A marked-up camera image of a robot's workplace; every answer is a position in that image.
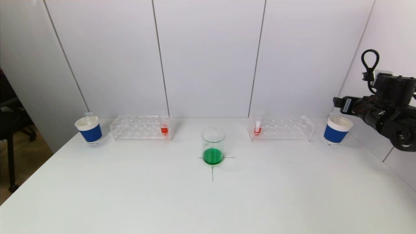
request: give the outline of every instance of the white backdrop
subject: white backdrop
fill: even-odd
[[[268,0],[251,109],[326,117],[374,0]]]
[[[90,111],[100,117],[167,112],[151,0],[47,0]]]
[[[170,114],[247,117],[264,0],[154,0]]]

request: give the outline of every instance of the black cable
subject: black cable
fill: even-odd
[[[372,52],[376,55],[376,62],[374,63],[373,67],[368,67],[367,63],[365,62],[364,56],[368,52]],[[369,50],[364,51],[364,53],[361,55],[361,62],[363,63],[367,72],[367,87],[370,90],[370,92],[373,94],[376,94],[376,91],[374,91],[373,88],[371,87],[371,81],[375,79],[373,76],[373,73],[374,73],[374,69],[376,69],[376,66],[379,63],[379,60],[380,60],[380,55],[376,50],[369,49]]]

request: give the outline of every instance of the green liquid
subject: green liquid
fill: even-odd
[[[223,160],[223,153],[219,149],[210,148],[204,151],[202,158],[206,163],[215,165]]]

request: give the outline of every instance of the office chair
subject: office chair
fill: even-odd
[[[7,157],[9,166],[9,191],[16,191],[19,186],[15,181],[15,159],[13,147],[13,135],[16,132],[23,132],[29,136],[30,141],[36,140],[36,133],[29,125],[33,124],[27,112],[22,108],[17,97],[11,98],[5,102],[0,103],[0,108],[8,107],[12,111],[2,112],[0,109],[0,140],[7,140]]]

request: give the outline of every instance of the white cup rim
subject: white cup rim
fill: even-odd
[[[336,131],[348,132],[354,124],[345,117],[332,115],[328,118],[328,126]]]
[[[86,123],[85,117],[83,117],[83,118],[81,118],[81,119],[79,119],[75,122],[75,126],[77,127],[77,129],[79,131],[88,131],[88,130],[91,130],[91,129],[95,128],[96,126],[98,126],[98,124],[99,124],[98,116],[89,116],[89,117],[94,117],[95,118],[94,121],[90,124]]]

